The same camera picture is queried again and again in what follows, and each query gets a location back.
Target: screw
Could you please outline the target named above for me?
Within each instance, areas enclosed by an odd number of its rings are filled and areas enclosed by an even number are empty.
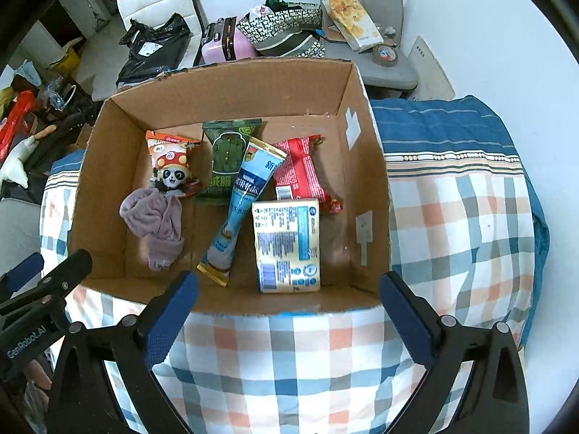
[[[74,323],[71,323],[71,326],[68,327],[69,333],[72,334],[78,333],[80,330],[82,330],[82,323],[80,323],[80,321],[75,321]]]
[[[136,315],[125,315],[121,320],[121,324],[125,327],[129,327],[137,323],[137,316]]]
[[[456,318],[451,315],[442,315],[440,321],[444,326],[453,327],[456,325]]]
[[[510,328],[508,327],[508,324],[499,321],[499,323],[497,323],[497,330],[499,330],[501,333],[508,333]]]

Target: panda illustration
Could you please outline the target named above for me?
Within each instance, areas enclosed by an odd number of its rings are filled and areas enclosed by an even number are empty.
[[[180,152],[167,152],[157,159],[151,182],[164,195],[183,197],[189,179],[191,172],[187,167],[187,156]]]

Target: floor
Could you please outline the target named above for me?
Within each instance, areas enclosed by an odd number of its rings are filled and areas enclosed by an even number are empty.
[[[93,100],[106,99],[117,91],[117,78],[128,60],[128,47],[119,45],[126,33],[121,16],[91,37],[80,52],[80,65],[73,76]]]

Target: blue gripper pad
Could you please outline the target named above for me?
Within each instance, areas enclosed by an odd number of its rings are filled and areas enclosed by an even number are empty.
[[[145,358],[147,370],[167,358],[179,331],[183,327],[191,308],[197,301],[197,276],[187,273],[178,289],[162,309],[157,321],[145,335]]]
[[[432,336],[417,311],[410,304],[409,299],[414,300],[416,296],[402,281],[402,278],[397,275],[396,278],[399,282],[398,285],[389,274],[384,274],[380,278],[382,306],[396,327],[412,360],[416,364],[429,368],[434,361]]]
[[[24,284],[42,271],[43,267],[44,259],[42,255],[40,253],[33,253],[14,269],[8,271],[2,278],[2,281],[4,281],[10,292],[18,292]]]

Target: green snack package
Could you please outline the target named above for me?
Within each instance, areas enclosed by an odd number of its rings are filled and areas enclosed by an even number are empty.
[[[209,121],[203,133],[213,145],[212,177],[198,198],[216,205],[229,204],[233,183],[241,168],[249,137],[262,124],[261,119]]]

